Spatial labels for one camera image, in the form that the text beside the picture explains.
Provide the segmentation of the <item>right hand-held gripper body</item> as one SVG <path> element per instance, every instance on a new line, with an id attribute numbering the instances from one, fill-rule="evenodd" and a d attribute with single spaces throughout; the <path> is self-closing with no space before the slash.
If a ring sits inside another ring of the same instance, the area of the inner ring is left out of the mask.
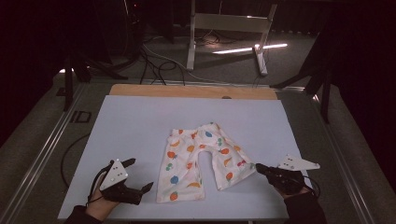
<path id="1" fill-rule="evenodd" d="M 277 167 L 269 168 L 272 185 L 287 195 L 297 194 L 305 186 L 303 171 L 317 170 L 320 165 L 287 154 Z"/>

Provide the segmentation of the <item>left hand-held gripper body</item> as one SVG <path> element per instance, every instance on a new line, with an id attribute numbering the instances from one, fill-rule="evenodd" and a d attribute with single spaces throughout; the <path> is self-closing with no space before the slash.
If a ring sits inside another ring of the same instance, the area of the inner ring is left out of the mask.
<path id="1" fill-rule="evenodd" d="M 139 205 L 142 195 L 138 189 L 130 189 L 125 185 L 128 178 L 127 167 L 123 167 L 120 160 L 111 161 L 105 169 L 106 175 L 100 184 L 99 190 L 103 197 L 116 203 Z"/>

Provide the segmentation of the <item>white fruit print pants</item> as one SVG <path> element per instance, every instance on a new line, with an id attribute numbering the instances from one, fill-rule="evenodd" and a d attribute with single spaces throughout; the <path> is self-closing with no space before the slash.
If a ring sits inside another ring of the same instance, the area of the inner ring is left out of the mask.
<path id="1" fill-rule="evenodd" d="M 218 190 L 255 173 L 255 164 L 216 123 L 193 130 L 174 129 L 167 138 L 157 188 L 158 203 L 197 201 L 205 197 L 199 154 L 211 154 Z"/>

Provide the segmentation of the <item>person's right hand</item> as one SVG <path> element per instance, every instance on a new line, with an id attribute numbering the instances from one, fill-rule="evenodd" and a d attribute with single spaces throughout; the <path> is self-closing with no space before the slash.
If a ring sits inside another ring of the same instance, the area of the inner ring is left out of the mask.
<path id="1" fill-rule="evenodd" d="M 288 199 L 290 197 L 297 196 L 297 195 L 301 195 L 301 194 L 305 194 L 305 193 L 311 193 L 311 190 L 306 188 L 306 187 L 302 187 L 302 189 L 298 193 L 295 193 L 295 194 L 287 194 L 287 193 L 284 193 L 283 191 L 281 191 L 280 189 L 276 189 L 276 191 L 281 195 L 281 197 L 284 200 L 286 200 L 286 199 Z"/>

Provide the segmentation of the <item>person's left hand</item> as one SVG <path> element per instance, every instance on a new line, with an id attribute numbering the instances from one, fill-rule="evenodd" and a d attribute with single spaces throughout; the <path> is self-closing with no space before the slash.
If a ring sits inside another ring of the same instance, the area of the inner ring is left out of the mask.
<path id="1" fill-rule="evenodd" d="M 88 203 L 85 213 L 99 221 L 104 221 L 119 203 L 108 201 L 103 198 L 99 189 L 96 189 L 92 195 L 92 201 Z"/>

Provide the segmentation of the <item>pale table cover sheet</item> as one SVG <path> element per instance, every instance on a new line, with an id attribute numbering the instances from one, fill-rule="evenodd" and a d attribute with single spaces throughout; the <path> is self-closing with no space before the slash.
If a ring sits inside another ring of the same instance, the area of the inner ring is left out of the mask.
<path id="1" fill-rule="evenodd" d="M 126 184 L 140 189 L 156 184 L 166 139 L 174 129 L 217 123 L 255 162 L 278 165 L 286 155 L 299 156 L 284 106 L 278 100 L 199 99 L 108 95 L 99 111 L 58 217 L 84 204 L 93 178 L 112 160 L 133 158 Z M 286 206 L 263 175 L 253 174 L 218 190 L 207 152 L 199 155 L 205 187 L 201 201 L 157 203 L 157 191 L 139 205 L 121 204 L 115 220 L 264 220 L 284 218 Z"/>

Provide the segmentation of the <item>wooden table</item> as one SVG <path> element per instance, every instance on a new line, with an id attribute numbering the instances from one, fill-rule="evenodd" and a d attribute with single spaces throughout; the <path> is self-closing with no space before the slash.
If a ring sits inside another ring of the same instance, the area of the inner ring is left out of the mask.
<path id="1" fill-rule="evenodd" d="M 276 92 L 270 88 L 115 84 L 109 94 L 120 96 L 277 100 Z"/>

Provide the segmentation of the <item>black metal stand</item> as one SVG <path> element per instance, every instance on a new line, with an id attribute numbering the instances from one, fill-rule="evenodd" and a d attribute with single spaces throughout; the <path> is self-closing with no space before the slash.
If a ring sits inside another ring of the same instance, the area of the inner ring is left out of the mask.
<path id="1" fill-rule="evenodd" d="M 89 67 L 98 69 L 114 79 L 126 79 L 126 77 L 111 71 L 109 68 L 106 68 L 104 65 L 82 53 L 70 54 L 64 61 L 64 87 L 60 88 L 57 92 L 58 96 L 64 97 L 64 111 L 69 110 L 74 101 L 73 75 L 76 75 L 79 81 L 90 82 L 92 76 L 89 72 Z"/>
<path id="2" fill-rule="evenodd" d="M 304 92 L 307 95 L 316 95 L 319 90 L 322 90 L 320 100 L 320 115 L 323 120 L 328 123 L 328 107 L 330 102 L 330 90 L 332 73 L 329 70 L 329 63 L 332 60 L 333 50 L 326 47 L 328 38 L 325 34 L 320 32 L 316 37 L 311 50 L 306 56 L 303 65 L 297 75 L 288 78 L 280 83 L 272 84 L 273 89 L 284 89 L 290 84 L 295 83 L 306 77 L 310 77 L 308 83 L 304 87 Z"/>

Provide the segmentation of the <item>metal floor rail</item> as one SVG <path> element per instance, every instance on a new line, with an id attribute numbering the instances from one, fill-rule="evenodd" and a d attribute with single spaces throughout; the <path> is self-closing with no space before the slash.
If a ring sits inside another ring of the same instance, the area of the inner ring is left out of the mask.
<path id="1" fill-rule="evenodd" d="M 339 147 L 335 139 L 331 127 L 329 124 L 327 124 L 324 121 L 324 118 L 321 116 L 319 98 L 316 95 L 314 95 L 311 97 L 311 100 L 314 104 L 314 108 L 318 116 L 319 123 L 324 129 L 326 137 L 330 141 L 331 152 L 334 158 L 334 162 L 337 166 L 340 176 L 343 179 L 344 185 L 346 187 L 346 191 L 349 195 L 351 202 L 353 203 L 353 206 L 355 208 L 355 211 L 357 212 L 357 216 L 361 224 L 375 224 L 373 215 L 370 209 L 368 208 L 367 203 L 363 198 L 363 195 L 361 194 L 361 189 L 358 186 L 356 179 L 354 178 L 354 176 L 351 173 L 351 170 L 349 169 L 347 161 L 342 154 L 341 148 Z"/>
<path id="2" fill-rule="evenodd" d="M 24 206 L 53 150 L 56 148 L 60 138 L 62 137 L 64 130 L 74 113 L 78 100 L 86 89 L 86 84 L 78 84 L 76 91 L 72 94 L 72 103 L 70 107 L 62 113 L 57 123 L 54 125 L 45 144 L 38 152 L 35 160 L 21 180 L 21 183 L 16 188 L 14 195 L 7 203 L 4 213 L 0 216 L 0 224 L 14 223 L 16 216 Z"/>

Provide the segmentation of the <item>white metal stand frame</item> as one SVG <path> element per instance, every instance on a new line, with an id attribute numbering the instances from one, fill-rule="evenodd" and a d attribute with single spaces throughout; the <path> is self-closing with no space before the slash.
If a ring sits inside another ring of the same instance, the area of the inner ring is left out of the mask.
<path id="1" fill-rule="evenodd" d="M 194 70 L 195 61 L 195 30 L 217 30 L 217 31 L 234 31 L 244 33 L 261 33 L 261 39 L 254 47 L 248 48 L 247 51 L 253 53 L 256 57 L 258 72 L 261 76 L 267 76 L 267 65 L 264 60 L 264 51 L 268 49 L 266 40 L 270 32 L 271 25 L 276 14 L 277 3 L 271 5 L 266 17 L 255 16 L 236 16 L 198 13 L 196 11 L 195 0 L 191 0 L 191 28 L 190 44 L 187 56 L 187 70 Z"/>

